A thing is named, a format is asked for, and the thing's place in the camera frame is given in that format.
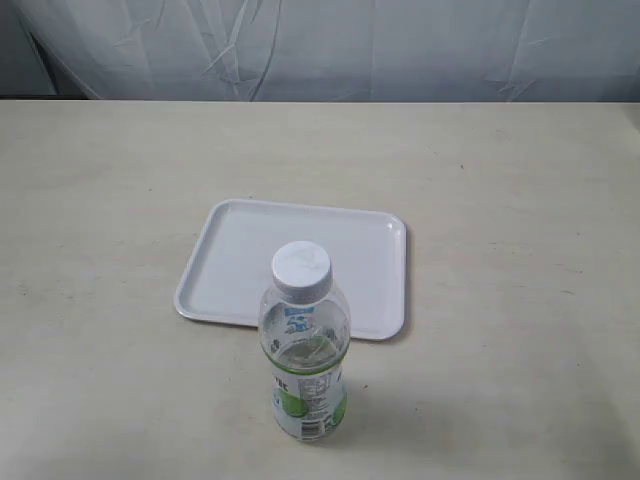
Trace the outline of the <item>white backdrop cloth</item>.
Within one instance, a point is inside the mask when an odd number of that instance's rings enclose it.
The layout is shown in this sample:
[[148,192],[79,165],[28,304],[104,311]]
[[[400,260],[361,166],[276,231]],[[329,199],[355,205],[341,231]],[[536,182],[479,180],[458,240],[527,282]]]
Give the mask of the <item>white backdrop cloth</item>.
[[635,102],[635,1],[5,1],[6,96]]

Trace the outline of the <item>clear plastic drink bottle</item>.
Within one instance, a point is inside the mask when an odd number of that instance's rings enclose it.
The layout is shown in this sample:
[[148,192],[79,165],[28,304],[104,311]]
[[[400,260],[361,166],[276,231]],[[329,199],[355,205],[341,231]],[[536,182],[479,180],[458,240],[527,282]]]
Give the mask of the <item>clear plastic drink bottle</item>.
[[271,366],[274,416],[287,434],[314,441],[335,431],[346,412],[342,361],[351,340],[350,309],[328,253],[316,243],[279,248],[271,274],[258,331]]

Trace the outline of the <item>white rectangular plastic tray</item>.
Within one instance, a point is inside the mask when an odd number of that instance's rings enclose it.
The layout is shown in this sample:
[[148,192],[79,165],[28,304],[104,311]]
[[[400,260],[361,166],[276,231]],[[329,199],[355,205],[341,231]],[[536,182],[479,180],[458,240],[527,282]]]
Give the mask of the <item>white rectangular plastic tray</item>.
[[308,240],[329,254],[349,304],[353,338],[388,340],[405,323],[407,228],[377,211],[229,199],[214,206],[174,295],[183,317],[254,327],[283,245]]

